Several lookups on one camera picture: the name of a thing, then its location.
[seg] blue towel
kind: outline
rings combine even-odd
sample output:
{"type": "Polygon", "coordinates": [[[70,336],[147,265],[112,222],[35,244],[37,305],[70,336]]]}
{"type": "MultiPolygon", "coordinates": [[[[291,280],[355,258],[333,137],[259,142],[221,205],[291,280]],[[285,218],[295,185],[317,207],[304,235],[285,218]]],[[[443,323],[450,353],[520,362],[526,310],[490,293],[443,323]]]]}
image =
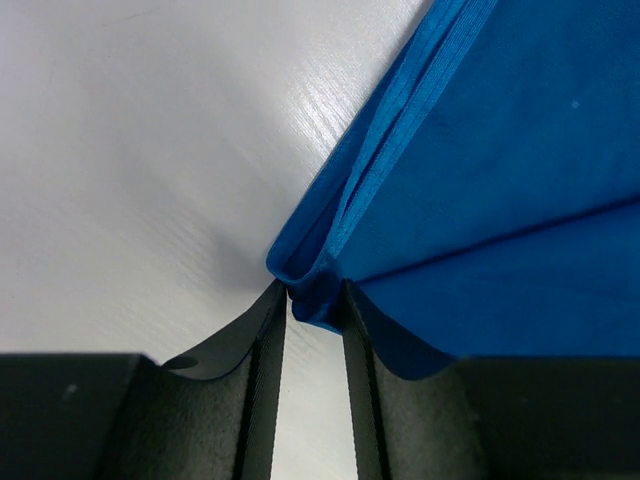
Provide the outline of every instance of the blue towel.
{"type": "Polygon", "coordinates": [[[640,2],[435,0],[267,258],[451,358],[640,354],[640,2]]]}

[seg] white surface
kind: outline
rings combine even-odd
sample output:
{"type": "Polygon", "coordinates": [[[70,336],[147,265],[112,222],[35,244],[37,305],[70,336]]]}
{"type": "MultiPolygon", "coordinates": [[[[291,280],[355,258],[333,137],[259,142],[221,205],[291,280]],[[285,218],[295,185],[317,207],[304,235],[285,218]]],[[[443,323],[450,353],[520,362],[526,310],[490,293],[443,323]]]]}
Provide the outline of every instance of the white surface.
{"type": "MultiPolygon", "coordinates": [[[[163,361],[235,318],[420,3],[0,2],[0,350],[163,361]]],[[[353,479],[340,340],[290,327],[273,478],[353,479]]]]}

